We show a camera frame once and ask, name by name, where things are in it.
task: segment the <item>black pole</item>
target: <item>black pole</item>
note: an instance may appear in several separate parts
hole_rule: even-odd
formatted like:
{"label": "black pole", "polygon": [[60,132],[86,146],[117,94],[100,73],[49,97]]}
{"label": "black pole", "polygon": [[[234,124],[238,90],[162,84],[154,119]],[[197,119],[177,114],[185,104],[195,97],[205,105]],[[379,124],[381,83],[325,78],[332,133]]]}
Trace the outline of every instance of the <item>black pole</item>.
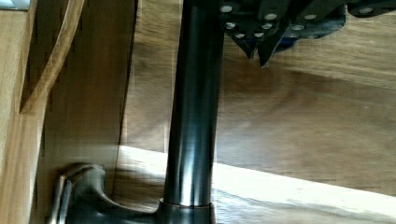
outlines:
{"label": "black pole", "polygon": [[216,15],[184,2],[164,203],[210,205],[223,39]]}

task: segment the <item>pole base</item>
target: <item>pole base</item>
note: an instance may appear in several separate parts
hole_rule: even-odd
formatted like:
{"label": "pole base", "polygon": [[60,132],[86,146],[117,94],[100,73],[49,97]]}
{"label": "pole base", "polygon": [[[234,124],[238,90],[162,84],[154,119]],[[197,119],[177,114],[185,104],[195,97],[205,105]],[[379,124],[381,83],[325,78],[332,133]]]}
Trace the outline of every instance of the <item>pole base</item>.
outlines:
{"label": "pole base", "polygon": [[203,224],[215,223],[214,207],[164,203],[154,213],[134,211],[111,201],[104,193],[105,171],[79,164],[60,176],[50,224]]}

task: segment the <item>wooden panel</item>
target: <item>wooden panel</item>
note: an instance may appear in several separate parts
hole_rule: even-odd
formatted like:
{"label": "wooden panel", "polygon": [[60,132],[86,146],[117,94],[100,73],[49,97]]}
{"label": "wooden panel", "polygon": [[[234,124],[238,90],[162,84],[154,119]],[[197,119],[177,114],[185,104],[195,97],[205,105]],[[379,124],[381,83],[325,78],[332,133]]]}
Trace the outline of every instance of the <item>wooden panel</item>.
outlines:
{"label": "wooden panel", "polygon": [[[163,196],[166,154],[121,147],[114,199],[153,211]],[[395,223],[396,198],[215,163],[217,223]]]}
{"label": "wooden panel", "polygon": [[[59,29],[60,7],[50,0],[37,6],[37,42],[30,61],[33,81]],[[106,189],[111,192],[133,27],[133,1],[90,1],[84,7],[74,45],[49,98],[32,223],[44,222],[54,179],[72,163],[104,166]]]}
{"label": "wooden panel", "polygon": [[0,223],[27,223],[46,102],[20,114],[36,1],[29,12],[0,11]]}
{"label": "wooden panel", "polygon": [[[166,151],[180,5],[144,1],[138,15],[122,143]],[[217,160],[396,195],[395,21],[349,17],[263,71],[226,37]]]}

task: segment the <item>black object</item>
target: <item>black object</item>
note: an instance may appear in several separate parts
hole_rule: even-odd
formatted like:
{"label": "black object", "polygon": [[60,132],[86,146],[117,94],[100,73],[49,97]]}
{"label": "black object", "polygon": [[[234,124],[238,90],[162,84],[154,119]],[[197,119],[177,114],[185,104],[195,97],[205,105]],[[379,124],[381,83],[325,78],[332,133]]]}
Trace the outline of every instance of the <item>black object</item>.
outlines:
{"label": "black object", "polygon": [[214,223],[210,202],[224,33],[219,18],[184,4],[163,200],[132,211],[104,194],[105,172],[81,164],[61,175],[49,223]]}
{"label": "black object", "polygon": [[249,59],[258,49],[264,67],[274,53],[291,49],[299,39],[340,30],[346,7],[353,16],[367,18],[396,10],[396,0],[219,0],[218,11],[225,34]]}
{"label": "black object", "polygon": [[104,170],[80,164],[61,175],[49,223],[215,223],[210,202],[223,30],[261,65],[300,38],[341,29],[346,6],[357,17],[395,9],[396,0],[185,0],[165,188],[154,213],[122,207],[104,194]]}

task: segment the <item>silver rivet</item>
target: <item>silver rivet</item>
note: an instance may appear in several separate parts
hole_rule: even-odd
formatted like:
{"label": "silver rivet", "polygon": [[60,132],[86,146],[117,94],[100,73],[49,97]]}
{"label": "silver rivet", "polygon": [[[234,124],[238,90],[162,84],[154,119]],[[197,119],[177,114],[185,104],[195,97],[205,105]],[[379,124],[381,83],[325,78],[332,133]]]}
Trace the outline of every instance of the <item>silver rivet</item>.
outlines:
{"label": "silver rivet", "polygon": [[245,34],[236,34],[234,35],[236,38],[240,39],[243,38],[245,36]]}
{"label": "silver rivet", "polygon": [[264,33],[256,33],[256,34],[254,34],[254,36],[256,36],[256,37],[262,37],[262,36],[264,36]]}
{"label": "silver rivet", "polygon": [[306,19],[307,21],[312,21],[314,19],[316,19],[318,16],[317,15],[306,15],[304,16],[304,19]]}
{"label": "silver rivet", "polygon": [[303,25],[293,25],[293,26],[291,26],[291,30],[293,30],[293,31],[302,31],[303,29],[305,29],[305,26],[303,26]]}
{"label": "silver rivet", "polygon": [[268,20],[268,21],[273,21],[273,20],[276,19],[276,17],[277,17],[276,14],[270,13],[270,14],[267,14],[264,18],[265,18],[266,20]]}
{"label": "silver rivet", "polygon": [[318,35],[308,35],[306,38],[308,38],[308,39],[316,39],[318,37],[319,37]]}
{"label": "silver rivet", "polygon": [[235,22],[226,22],[226,23],[225,23],[225,28],[227,28],[227,29],[229,29],[229,30],[235,28],[235,26],[236,26],[236,23],[235,23]]}
{"label": "silver rivet", "polygon": [[364,7],[359,10],[360,14],[367,14],[373,11],[372,7]]}
{"label": "silver rivet", "polygon": [[273,28],[273,24],[272,23],[265,23],[263,26],[262,26],[262,29],[264,29],[264,30],[269,30],[269,29],[271,29],[271,28]]}
{"label": "silver rivet", "polygon": [[221,11],[221,12],[224,12],[224,13],[231,12],[232,10],[233,10],[233,7],[232,7],[232,6],[222,6],[222,7],[220,8],[220,11]]}
{"label": "silver rivet", "polygon": [[297,34],[289,34],[288,37],[290,37],[290,38],[297,38],[298,35],[297,35]]}

